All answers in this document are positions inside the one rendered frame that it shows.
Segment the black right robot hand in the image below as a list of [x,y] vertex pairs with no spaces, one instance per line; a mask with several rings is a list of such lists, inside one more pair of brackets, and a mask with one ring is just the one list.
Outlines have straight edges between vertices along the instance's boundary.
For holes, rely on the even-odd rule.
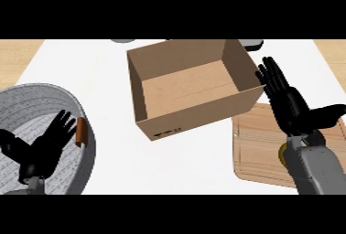
[[288,84],[271,57],[263,57],[255,72],[270,102],[274,121],[286,136],[310,134],[332,128],[346,114],[346,104],[310,109],[300,91]]

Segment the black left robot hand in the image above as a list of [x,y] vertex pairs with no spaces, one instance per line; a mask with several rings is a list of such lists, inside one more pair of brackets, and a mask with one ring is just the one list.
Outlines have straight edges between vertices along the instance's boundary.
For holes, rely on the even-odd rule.
[[75,119],[70,112],[60,111],[53,118],[41,136],[28,144],[5,129],[0,129],[0,150],[19,165],[19,183],[26,185],[28,180],[36,176],[47,179],[53,172],[73,134]]

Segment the wooden cutting board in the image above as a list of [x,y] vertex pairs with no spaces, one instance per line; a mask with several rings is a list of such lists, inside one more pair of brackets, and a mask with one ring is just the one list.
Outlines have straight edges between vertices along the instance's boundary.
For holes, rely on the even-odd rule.
[[[322,129],[326,147],[335,153],[346,172],[346,123]],[[232,117],[232,161],[235,175],[248,181],[295,188],[291,176],[277,159],[277,149],[286,135],[280,132],[271,107],[257,103],[252,109]]]

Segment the yellow lemon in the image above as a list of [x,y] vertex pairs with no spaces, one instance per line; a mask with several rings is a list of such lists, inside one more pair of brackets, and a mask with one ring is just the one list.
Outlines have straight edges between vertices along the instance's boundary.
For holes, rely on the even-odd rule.
[[286,150],[286,143],[280,144],[279,149],[277,149],[277,160],[282,166],[286,168],[286,162],[283,158],[283,152]]

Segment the open cardboard box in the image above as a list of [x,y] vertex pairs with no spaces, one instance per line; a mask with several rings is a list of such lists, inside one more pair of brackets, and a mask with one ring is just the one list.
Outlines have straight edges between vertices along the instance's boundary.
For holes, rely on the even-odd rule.
[[263,93],[237,39],[169,39],[127,51],[134,123],[152,141],[248,112]]

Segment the large grey pot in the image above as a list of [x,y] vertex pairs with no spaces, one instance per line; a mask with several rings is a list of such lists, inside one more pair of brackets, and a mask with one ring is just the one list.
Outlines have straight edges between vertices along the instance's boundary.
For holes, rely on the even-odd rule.
[[85,119],[87,145],[75,145],[75,135],[63,148],[53,175],[44,182],[47,195],[79,195],[84,191],[96,157],[96,140],[82,106],[72,94],[45,83],[13,86],[0,91],[0,129],[28,144],[42,135],[59,111]]

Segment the dark grey appliance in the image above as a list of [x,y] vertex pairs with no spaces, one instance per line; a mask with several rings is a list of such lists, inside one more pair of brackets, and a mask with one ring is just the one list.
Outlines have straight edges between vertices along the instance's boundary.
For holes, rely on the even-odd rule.
[[257,51],[263,45],[261,39],[240,39],[239,42],[245,51]]

